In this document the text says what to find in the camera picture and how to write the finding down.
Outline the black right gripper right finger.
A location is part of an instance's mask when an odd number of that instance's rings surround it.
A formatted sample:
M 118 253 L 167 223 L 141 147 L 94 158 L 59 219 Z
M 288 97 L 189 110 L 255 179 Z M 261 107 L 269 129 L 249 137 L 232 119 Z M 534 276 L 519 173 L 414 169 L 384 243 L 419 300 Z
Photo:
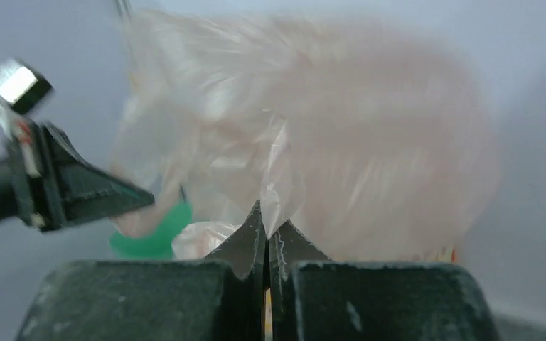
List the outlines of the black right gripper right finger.
M 478 283 L 446 262 L 331 261 L 291 223 L 269 240 L 275 340 L 498 340 Z

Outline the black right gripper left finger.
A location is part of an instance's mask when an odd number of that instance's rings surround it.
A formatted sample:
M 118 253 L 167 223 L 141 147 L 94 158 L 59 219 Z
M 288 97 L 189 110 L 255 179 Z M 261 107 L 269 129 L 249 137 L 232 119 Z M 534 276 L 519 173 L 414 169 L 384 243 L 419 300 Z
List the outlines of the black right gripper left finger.
M 46 276 L 18 340 L 264 340 L 259 205 L 193 261 L 75 261 Z

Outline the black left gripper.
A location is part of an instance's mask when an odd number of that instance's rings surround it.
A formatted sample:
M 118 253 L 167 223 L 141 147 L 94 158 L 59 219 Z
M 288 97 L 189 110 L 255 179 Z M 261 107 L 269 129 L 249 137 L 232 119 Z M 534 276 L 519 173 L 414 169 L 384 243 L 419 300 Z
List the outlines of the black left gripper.
M 88 163 L 56 125 L 29 127 L 28 146 L 43 172 L 29 175 L 23 143 L 5 142 L 6 155 L 0 158 L 0 222 L 17 218 L 41 232 L 54 232 L 154 204 L 148 190 Z

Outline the green plastic trash bin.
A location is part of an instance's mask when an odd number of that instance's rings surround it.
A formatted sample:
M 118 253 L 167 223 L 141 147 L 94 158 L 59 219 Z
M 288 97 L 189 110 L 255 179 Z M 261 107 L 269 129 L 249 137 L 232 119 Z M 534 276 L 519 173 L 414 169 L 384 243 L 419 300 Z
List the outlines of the green plastic trash bin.
M 183 201 L 167 212 L 151 234 L 131 238 L 115 232 L 109 238 L 109 247 L 125 259 L 172 259 L 172 241 L 192 222 L 192 216 L 193 208 Z

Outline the pink plastic trash bag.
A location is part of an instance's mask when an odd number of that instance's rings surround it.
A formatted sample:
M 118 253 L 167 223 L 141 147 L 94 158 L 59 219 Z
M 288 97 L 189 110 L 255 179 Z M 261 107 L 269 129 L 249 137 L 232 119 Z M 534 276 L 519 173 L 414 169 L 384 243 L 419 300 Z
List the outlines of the pink plastic trash bag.
M 190 15 L 124 22 L 134 90 L 113 170 L 161 184 L 118 217 L 143 237 L 179 201 L 176 242 L 199 256 L 255 202 L 268 237 L 291 220 L 340 261 L 430 259 L 499 182 L 478 86 L 447 48 L 374 18 Z

